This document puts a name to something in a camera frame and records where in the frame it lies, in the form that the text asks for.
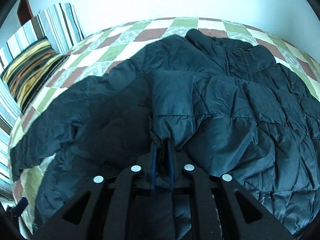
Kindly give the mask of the dark navy quilted jacket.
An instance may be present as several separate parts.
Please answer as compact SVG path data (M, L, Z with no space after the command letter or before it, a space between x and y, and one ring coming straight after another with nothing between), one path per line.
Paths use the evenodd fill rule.
M293 239L319 239L319 101L264 46L191 29L148 44L55 98L10 152L13 180L51 157L33 234L97 176L136 165L127 239L193 239L189 196L169 185L167 143L211 176L230 174Z

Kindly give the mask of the gold black striped cushion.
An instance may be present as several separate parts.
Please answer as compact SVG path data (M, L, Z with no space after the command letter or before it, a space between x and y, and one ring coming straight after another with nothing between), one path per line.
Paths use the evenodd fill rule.
M44 37L25 48L9 63L1 74L1 80L7 85L22 114L68 58L66 54L57 53Z

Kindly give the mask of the checkered patchwork bedspread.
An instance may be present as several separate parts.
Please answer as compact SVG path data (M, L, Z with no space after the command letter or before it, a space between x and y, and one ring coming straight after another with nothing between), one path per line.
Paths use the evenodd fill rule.
M71 48L69 59L41 87L26 111L17 119L11 146L61 93L82 79L101 76L151 42L170 35L184 36L191 28L213 37L226 37L265 46L278 63L295 72L310 93L319 97L319 62L294 45L260 29L210 18L165 18L127 23L99 31Z

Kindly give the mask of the blue white striped pillow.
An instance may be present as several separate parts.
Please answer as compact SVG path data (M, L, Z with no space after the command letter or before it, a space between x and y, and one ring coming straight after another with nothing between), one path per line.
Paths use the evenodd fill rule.
M28 46L46 37L58 53L67 53L84 39L75 9L70 3L56 3L39 12L22 25L1 46L1 72ZM7 85L1 81L1 191L10 191L8 147L9 135L20 115L18 105L10 95Z

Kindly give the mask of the brown wooden headboard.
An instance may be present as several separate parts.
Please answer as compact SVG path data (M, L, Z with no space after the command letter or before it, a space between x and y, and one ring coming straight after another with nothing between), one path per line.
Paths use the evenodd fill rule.
M21 26L33 18L29 0L20 0L17 8L17 17Z

